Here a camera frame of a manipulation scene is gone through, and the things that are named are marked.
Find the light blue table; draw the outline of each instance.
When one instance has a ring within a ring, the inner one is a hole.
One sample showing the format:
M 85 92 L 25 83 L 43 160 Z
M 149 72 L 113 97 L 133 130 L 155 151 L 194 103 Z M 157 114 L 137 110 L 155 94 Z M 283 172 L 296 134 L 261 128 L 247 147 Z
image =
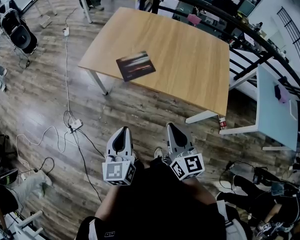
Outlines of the light blue table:
M 290 103 L 280 103 L 275 96 L 275 86 L 281 85 L 279 81 L 264 67 L 258 66 L 257 79 L 257 108 L 255 125 L 225 129 L 221 135 L 261 132 L 276 140 L 288 149 L 296 151 L 298 137 L 298 116 L 296 119 L 290 114 Z M 298 114 L 297 102 L 289 93 L 289 98 Z M 264 150 L 284 150 L 285 147 L 269 147 Z

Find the person's arm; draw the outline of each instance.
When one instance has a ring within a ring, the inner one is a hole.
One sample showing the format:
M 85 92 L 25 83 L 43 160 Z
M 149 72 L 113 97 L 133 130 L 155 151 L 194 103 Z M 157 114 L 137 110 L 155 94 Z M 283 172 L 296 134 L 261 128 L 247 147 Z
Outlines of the person's arm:
M 104 200 L 96 211 L 95 217 L 99 218 L 102 221 L 106 221 L 110 217 L 111 212 L 115 206 L 120 188 L 120 186 L 111 186 Z
M 187 178 L 182 181 L 190 194 L 199 202 L 205 205 L 211 205 L 217 203 L 214 196 L 200 184 L 197 178 Z
M 268 213 L 268 215 L 265 217 L 264 222 L 265 222 L 265 223 L 268 223 L 268 222 L 273 218 L 273 216 L 275 216 L 276 214 L 279 213 L 281 207 L 282 207 L 282 204 L 276 203 L 276 204 L 272 207 L 272 209 L 270 210 L 270 212 Z
M 4 217 L 4 215 L 1 211 L 1 208 L 0 208 L 0 223 L 1 223 L 2 229 L 4 231 L 6 231 L 7 230 L 7 225 L 6 225 L 5 217 Z

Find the black railing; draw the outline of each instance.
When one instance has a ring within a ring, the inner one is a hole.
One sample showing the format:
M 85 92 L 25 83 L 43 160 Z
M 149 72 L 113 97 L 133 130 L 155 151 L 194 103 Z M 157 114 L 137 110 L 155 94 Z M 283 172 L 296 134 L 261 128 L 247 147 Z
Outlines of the black railing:
M 294 44 L 294 47 L 299 55 L 300 58 L 300 32 L 297 28 L 296 24 L 293 22 L 293 20 L 290 18 L 289 14 L 286 12 L 286 10 L 282 7 L 280 11 L 277 13 L 277 15 L 282 20 L 285 29 L 288 31 L 292 42 Z
M 140 0 L 140 6 L 139 6 L 140 10 L 143 11 L 145 9 L 146 1 L 147 0 Z M 185 12 L 180 11 L 180 10 L 168 8 L 168 7 L 165 7 L 165 6 L 161 6 L 160 1 L 161 0 L 153 0 L 153 2 L 152 2 L 152 13 L 157 14 L 158 10 L 161 9 L 161 10 L 164 10 L 164 11 L 167 11 L 167 12 L 174 13 L 174 14 L 179 15 L 179 16 L 183 16 L 183 17 L 186 17 L 186 18 L 188 17 L 188 15 L 189 15 L 188 13 L 185 13 Z M 278 76 L 281 78 L 283 83 L 289 88 L 290 92 L 293 93 L 294 95 L 296 95 L 300 99 L 300 88 L 299 88 L 299 91 L 297 91 L 296 88 L 293 87 L 287 81 L 287 78 L 284 77 L 272 64 L 270 64 L 268 62 L 268 59 L 273 57 L 274 59 L 279 61 L 281 63 L 281 65 L 286 69 L 286 71 L 291 75 L 291 77 L 295 80 L 295 82 L 300 87 L 300 78 L 298 77 L 296 72 L 291 68 L 291 66 L 286 62 L 286 60 L 280 54 L 278 54 L 278 52 L 271 46 L 270 43 L 268 43 L 261 36 L 259 36 L 248 25 L 240 22 L 238 19 L 231 16 L 230 14 L 226 13 L 225 11 L 223 11 L 223 10 L 221 10 L 221 9 L 219 9 L 219 8 L 213 6 L 213 5 L 211 5 L 211 4 L 209 4 L 205 1 L 202 1 L 202 0 L 178 0 L 178 1 L 189 4 L 191 6 L 194 6 L 194 7 L 198 8 L 199 10 L 205 10 L 205 11 L 207 11 L 207 12 L 209 12 L 209 13 L 215 15 L 215 16 L 218 16 L 220 19 L 226 21 L 227 22 L 227 27 L 224 30 L 221 30 L 221 29 L 219 29 L 218 27 L 216 27 L 214 25 L 208 24 L 208 23 L 204 22 L 203 20 L 201 20 L 201 22 L 199 24 L 207 26 L 207 27 L 213 29 L 214 31 L 219 32 L 221 34 L 220 36 L 218 36 L 220 39 L 222 39 L 222 40 L 224 40 L 228 43 L 229 43 L 229 41 L 234 41 L 235 44 L 237 44 L 238 46 L 243 47 L 244 49 L 248 50 L 249 52 L 255 54 L 258 57 L 257 61 L 252 62 L 250 59 L 246 58 L 241 53 L 237 52 L 233 48 L 230 48 L 230 50 L 232 52 L 234 52 L 235 54 L 240 56 L 242 59 L 244 59 L 245 61 L 250 63 L 250 66 L 248 66 L 248 67 L 244 67 L 244 66 L 240 65 L 239 68 L 241 68 L 242 71 L 239 72 L 239 73 L 230 68 L 231 72 L 235 72 L 235 77 L 234 77 L 235 80 L 243 77 L 247 73 L 254 70 L 258 66 L 258 64 L 266 63 L 276 74 L 278 74 Z M 257 52 L 254 48 L 252 48 L 251 45 L 246 43 L 244 40 L 241 40 L 238 37 L 232 35 L 232 32 L 233 32 L 234 29 L 239 29 L 243 33 L 246 33 L 248 36 L 253 38 L 254 41 L 257 42 L 261 47 L 263 47 L 263 49 L 266 52 L 261 54 L 261 53 Z

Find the pink object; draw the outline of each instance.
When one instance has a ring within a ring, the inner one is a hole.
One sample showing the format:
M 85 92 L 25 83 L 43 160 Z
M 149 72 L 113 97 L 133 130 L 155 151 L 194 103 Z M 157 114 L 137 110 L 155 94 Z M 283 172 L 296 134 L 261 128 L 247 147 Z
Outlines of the pink object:
M 190 21 L 194 26 L 198 25 L 201 21 L 201 19 L 194 14 L 189 14 L 187 17 L 188 21 Z
M 281 98 L 279 99 L 279 102 L 287 103 L 289 101 L 289 92 L 288 92 L 288 90 L 280 84 L 279 84 L 279 90 L 280 90 L 280 95 L 281 95 Z

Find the wooden floor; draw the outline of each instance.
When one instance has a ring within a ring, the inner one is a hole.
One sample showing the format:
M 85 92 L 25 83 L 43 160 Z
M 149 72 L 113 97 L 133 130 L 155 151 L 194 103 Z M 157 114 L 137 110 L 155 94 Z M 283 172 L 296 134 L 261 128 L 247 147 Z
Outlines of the wooden floor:
M 10 136 L 12 145 L 15 146 L 18 134 L 25 134 L 33 142 L 38 142 L 45 129 L 55 126 L 60 136 L 60 147 L 63 147 L 67 92 L 66 39 L 62 30 L 68 16 L 70 108 L 74 116 L 83 121 L 82 130 L 102 152 L 109 137 L 120 127 L 128 126 L 132 131 L 136 152 L 143 161 L 150 161 L 156 147 L 167 150 L 165 126 L 167 122 L 174 122 L 192 133 L 195 146 L 203 154 L 205 172 L 199 177 L 203 184 L 219 180 L 229 160 L 267 166 L 270 172 L 280 177 L 292 163 L 293 153 L 262 151 L 261 147 L 266 142 L 271 145 L 262 134 L 219 135 L 217 118 L 185 125 L 185 118 L 201 110 L 167 95 L 100 76 L 110 90 L 108 96 L 103 96 L 99 87 L 77 64 L 113 12 L 120 6 L 134 7 L 134 1 L 102 0 L 105 11 L 91 10 L 93 24 L 87 22 L 78 0 L 51 1 L 58 12 L 57 16 L 52 14 L 45 0 L 38 2 L 41 11 L 51 16 L 52 23 L 47 28 L 40 27 L 35 8 L 31 8 L 24 16 L 38 38 L 38 48 L 30 56 L 28 68 L 20 68 L 19 64 L 22 66 L 24 61 L 19 63 L 19 57 L 4 37 L 0 40 L 0 64 L 8 69 L 7 91 L 0 91 L 0 131 Z M 255 116 L 256 104 L 240 92 L 231 91 L 227 125 L 230 128 L 252 125 Z M 53 187 L 49 187 L 41 199 L 31 194 L 22 214 L 28 217 L 31 211 L 42 210 L 43 217 L 39 222 L 45 235 L 50 239 L 67 240 L 75 237 L 81 221 L 95 213 L 100 201 L 87 181 L 83 159 L 73 136 L 66 135 L 64 153 L 58 151 L 56 139 L 53 129 L 47 132 L 40 146 L 31 145 L 23 137 L 19 138 L 20 157 L 27 160 L 32 168 L 39 168 L 46 157 L 52 157 L 55 161 L 55 167 L 49 175 Z M 89 177 L 103 199 L 109 188 L 102 180 L 103 158 L 80 134 L 79 143 Z M 25 162 L 16 161 L 15 166 L 20 172 L 28 169 Z M 47 172 L 51 166 L 48 160 L 43 169 Z M 242 167 L 242 173 L 251 176 L 251 172 L 251 167 Z

